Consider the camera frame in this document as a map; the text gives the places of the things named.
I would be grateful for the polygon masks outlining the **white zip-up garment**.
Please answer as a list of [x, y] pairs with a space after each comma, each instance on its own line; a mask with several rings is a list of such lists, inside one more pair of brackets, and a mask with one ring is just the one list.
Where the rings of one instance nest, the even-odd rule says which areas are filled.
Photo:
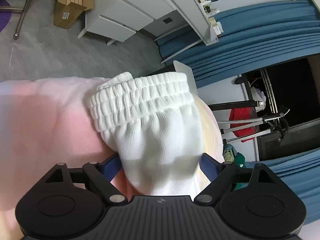
[[124, 72], [99, 85], [88, 107], [96, 131], [119, 154], [127, 180], [139, 193], [196, 193], [204, 142], [185, 74], [133, 78]]

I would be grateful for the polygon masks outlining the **green garment pile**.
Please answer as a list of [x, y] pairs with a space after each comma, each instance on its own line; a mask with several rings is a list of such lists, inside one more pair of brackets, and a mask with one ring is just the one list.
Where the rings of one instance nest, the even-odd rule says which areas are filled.
[[[225, 161], [235, 163], [239, 169], [246, 168], [245, 157], [231, 144], [225, 144], [223, 146], [223, 157]], [[240, 189], [243, 185], [242, 175], [236, 175], [236, 179], [234, 191]]]

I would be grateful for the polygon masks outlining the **metal drying rack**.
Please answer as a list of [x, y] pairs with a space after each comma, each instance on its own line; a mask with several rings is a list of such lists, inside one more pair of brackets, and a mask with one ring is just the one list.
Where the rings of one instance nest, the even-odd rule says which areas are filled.
[[239, 137], [235, 137], [233, 139], [223, 139], [224, 145], [231, 144], [237, 141], [248, 141], [248, 140], [255, 139], [257, 137], [267, 135], [273, 132], [278, 134], [278, 140], [281, 141], [284, 139], [285, 135], [287, 135], [287, 133], [289, 132], [289, 124], [285, 119], [285, 115], [287, 115], [287, 113], [278, 112], [276, 99], [274, 96], [271, 81], [268, 76], [266, 68], [262, 68], [260, 70], [260, 75], [265, 86], [267, 101], [270, 106], [271, 115], [257, 117], [256, 108], [263, 106], [264, 102], [259, 100], [254, 100], [253, 93], [251, 92], [251, 84], [249, 83], [247, 76], [245, 74], [240, 77], [237, 77], [235, 80], [235, 84], [245, 86], [245, 89], [248, 95], [248, 100], [217, 103], [217, 104], [209, 105], [208, 107], [213, 112], [225, 111], [225, 110], [230, 110], [231, 112], [240, 112], [248, 109], [249, 116], [245, 119], [237, 118], [235, 120], [218, 121], [217, 122], [218, 124], [230, 126], [230, 128], [228, 129], [226, 128], [220, 129], [220, 132], [222, 135], [227, 133], [234, 133], [243, 129], [259, 127], [260, 125], [264, 125], [264, 124], [268, 124], [270, 127], [263, 131], [255, 131], [251, 134], [242, 135]]

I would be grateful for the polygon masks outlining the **pastel rainbow bed quilt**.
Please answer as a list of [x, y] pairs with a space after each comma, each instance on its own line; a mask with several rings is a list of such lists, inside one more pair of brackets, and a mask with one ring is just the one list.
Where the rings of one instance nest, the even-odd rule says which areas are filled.
[[[88, 107], [97, 87], [110, 79], [67, 77], [1, 83], [1, 239], [20, 239], [18, 201], [57, 163], [80, 167], [102, 162], [112, 150], [95, 129]], [[193, 95], [200, 113], [204, 151], [223, 162], [222, 137], [208, 106]], [[208, 179], [196, 170], [199, 189]], [[127, 198], [139, 193], [124, 170], [112, 184]]]

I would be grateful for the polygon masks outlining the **blue curtain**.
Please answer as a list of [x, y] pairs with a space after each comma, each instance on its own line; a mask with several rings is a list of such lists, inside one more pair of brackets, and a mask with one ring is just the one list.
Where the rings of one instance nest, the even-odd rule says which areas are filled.
[[[213, 11], [217, 2], [206, 8]], [[188, 65], [198, 87], [262, 67], [319, 53], [319, 10], [311, 0], [270, 1], [220, 10], [214, 17], [221, 33], [210, 46], [190, 26], [158, 39], [167, 65]]]

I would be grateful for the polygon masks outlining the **metal chair leg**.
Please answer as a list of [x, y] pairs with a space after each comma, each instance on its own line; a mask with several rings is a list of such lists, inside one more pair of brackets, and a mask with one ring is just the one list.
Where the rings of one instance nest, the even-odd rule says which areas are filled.
[[19, 38], [19, 36], [20, 36], [20, 31], [21, 31], [21, 28], [22, 28], [22, 24], [23, 24], [23, 21], [25, 19], [26, 14], [27, 14], [27, 11], [28, 11], [28, 9], [30, 7], [30, 4], [31, 4], [31, 0], [26, 0], [23, 7], [14, 7], [14, 6], [8, 6], [8, 5], [6, 5], [6, 6], [1, 5], [1, 12], [12, 12], [12, 13], [20, 14], [20, 18], [18, 20], [16, 29], [15, 29], [15, 33], [13, 35], [13, 39], [14, 40], [17, 40]]

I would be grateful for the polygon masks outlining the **white drawer cabinet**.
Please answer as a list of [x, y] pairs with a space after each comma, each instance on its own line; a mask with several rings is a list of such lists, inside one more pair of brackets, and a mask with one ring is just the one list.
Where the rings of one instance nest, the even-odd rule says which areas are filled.
[[173, 10], [167, 0], [94, 0], [78, 38], [93, 33], [109, 38], [109, 44], [124, 42]]

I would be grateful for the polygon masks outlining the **open cardboard box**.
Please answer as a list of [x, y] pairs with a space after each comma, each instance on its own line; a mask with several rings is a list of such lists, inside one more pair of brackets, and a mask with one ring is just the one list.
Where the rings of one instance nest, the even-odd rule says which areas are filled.
[[56, 27], [69, 29], [84, 11], [93, 8], [93, 0], [57, 0], [53, 24]]

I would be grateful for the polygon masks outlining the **white shelf with bottles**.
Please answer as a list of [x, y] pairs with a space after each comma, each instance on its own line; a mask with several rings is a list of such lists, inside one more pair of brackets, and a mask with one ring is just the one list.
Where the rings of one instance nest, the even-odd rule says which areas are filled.
[[195, 33], [209, 46], [219, 41], [203, 7], [197, 0], [165, 0], [175, 8]]

